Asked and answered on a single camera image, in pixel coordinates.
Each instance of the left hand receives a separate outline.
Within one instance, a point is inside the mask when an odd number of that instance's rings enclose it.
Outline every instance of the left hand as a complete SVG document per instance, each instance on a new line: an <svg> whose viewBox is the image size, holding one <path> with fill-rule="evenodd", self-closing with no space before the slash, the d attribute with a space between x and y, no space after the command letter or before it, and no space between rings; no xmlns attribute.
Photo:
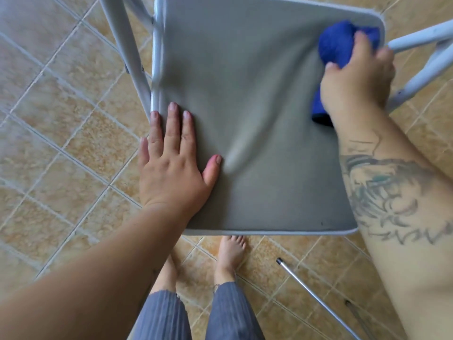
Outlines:
<svg viewBox="0 0 453 340"><path fill-rule="evenodd" d="M149 139L140 139L140 201L143 208L157 206L187 223L206 203L217 181L220 155L212 156L201 173L197 167L195 128L192 115L183 112L180 131L179 107L168 106L165 138L161 119L151 112Z"/></svg>

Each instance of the tiled floor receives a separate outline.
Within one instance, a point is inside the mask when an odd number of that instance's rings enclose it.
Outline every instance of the tiled floor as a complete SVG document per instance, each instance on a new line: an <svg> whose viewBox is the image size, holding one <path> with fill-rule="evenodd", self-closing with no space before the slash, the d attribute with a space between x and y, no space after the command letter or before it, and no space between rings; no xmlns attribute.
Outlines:
<svg viewBox="0 0 453 340"><path fill-rule="evenodd" d="M152 9L153 0L144 0ZM319 0L374 8L387 39L449 20L453 0ZM0 17L0 300L95 245L139 209L135 151L146 120L97 0L2 0ZM143 66L152 39L131 16ZM394 89L433 51L396 56ZM453 177L453 68L391 117ZM212 300L218 237L181 238L180 281L194 339ZM350 339L276 263L282 257L364 337L353 301L378 339L404 332L358 234L249 237L238 283L268 339Z"/></svg>

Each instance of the gray pants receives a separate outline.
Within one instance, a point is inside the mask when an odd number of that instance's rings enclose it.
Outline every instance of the gray pants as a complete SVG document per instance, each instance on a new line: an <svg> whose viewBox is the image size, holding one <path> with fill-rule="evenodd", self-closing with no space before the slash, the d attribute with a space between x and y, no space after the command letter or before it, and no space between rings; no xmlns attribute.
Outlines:
<svg viewBox="0 0 453 340"><path fill-rule="evenodd" d="M184 304L170 291L149 295L137 320L134 340L192 340ZM264 340L252 307L234 282L218 287L206 340Z"/></svg>

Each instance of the foot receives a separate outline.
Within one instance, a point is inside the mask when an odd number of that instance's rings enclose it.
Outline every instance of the foot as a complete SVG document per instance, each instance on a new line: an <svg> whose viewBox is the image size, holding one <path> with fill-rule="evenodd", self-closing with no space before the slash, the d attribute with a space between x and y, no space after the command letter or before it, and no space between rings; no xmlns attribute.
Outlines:
<svg viewBox="0 0 453 340"><path fill-rule="evenodd" d="M177 278L178 271L176 270L176 267L173 263L173 259L170 254L167 258L167 261L164 263L164 266L160 270L159 276L157 277L150 294L161 290L176 292Z"/></svg>
<svg viewBox="0 0 453 340"><path fill-rule="evenodd" d="M214 284L221 285L228 281L235 281L235 271L244 257L246 246L245 236L222 236L214 272Z"/></svg>

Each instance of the striped pants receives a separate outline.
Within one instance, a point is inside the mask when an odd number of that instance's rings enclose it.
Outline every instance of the striped pants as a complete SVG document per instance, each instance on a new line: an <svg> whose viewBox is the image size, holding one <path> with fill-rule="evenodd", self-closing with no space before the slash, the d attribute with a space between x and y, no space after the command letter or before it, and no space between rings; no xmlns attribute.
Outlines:
<svg viewBox="0 0 453 340"><path fill-rule="evenodd" d="M170 291L149 295L136 323L134 340L192 340L184 304ZM264 340L250 303L234 282L218 287L206 340Z"/></svg>

